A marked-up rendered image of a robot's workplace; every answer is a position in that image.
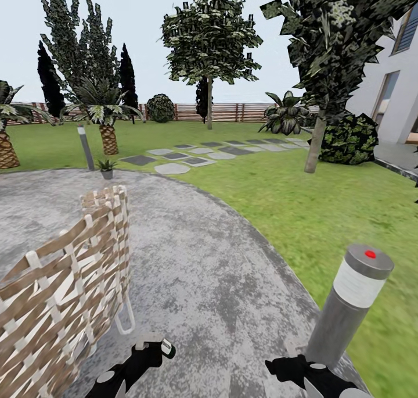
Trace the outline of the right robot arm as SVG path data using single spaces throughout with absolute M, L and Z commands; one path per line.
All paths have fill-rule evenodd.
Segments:
M 296 350 L 307 346 L 304 338 L 286 339 L 283 342 L 285 357 L 265 360 L 265 365 L 278 381 L 293 381 L 307 392 L 309 398 L 374 398 L 359 390 L 353 382 L 333 374 L 327 366 L 307 362 L 303 354 L 297 354 Z

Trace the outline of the insectifuge atomizer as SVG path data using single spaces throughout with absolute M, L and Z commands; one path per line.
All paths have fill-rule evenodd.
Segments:
M 161 351 L 162 355 L 166 356 L 168 359 L 173 359 L 176 354 L 175 346 L 169 343 L 166 339 L 163 341 Z

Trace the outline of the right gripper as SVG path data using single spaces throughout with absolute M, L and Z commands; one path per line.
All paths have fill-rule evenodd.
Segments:
M 296 385 L 297 382 L 296 368 L 297 362 L 307 362 L 303 354 L 298 354 L 295 358 L 276 358 L 273 361 L 265 360 L 265 365 L 272 375 L 277 376 L 277 380 L 285 382 L 288 380 L 293 381 Z

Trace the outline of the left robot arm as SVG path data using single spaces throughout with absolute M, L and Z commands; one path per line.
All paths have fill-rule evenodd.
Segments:
M 158 331 L 139 332 L 131 356 L 102 374 L 84 398 L 125 398 L 131 386 L 150 367 L 162 365 L 161 346 L 165 335 Z

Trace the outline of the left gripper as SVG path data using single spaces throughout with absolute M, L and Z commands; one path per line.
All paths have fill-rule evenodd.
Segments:
M 132 354 L 128 359 L 133 359 L 137 363 L 139 367 L 139 378 L 148 368 L 160 367 L 162 365 L 161 342 L 150 343 L 149 347 L 142 351 L 136 351 L 135 345 L 132 347 Z

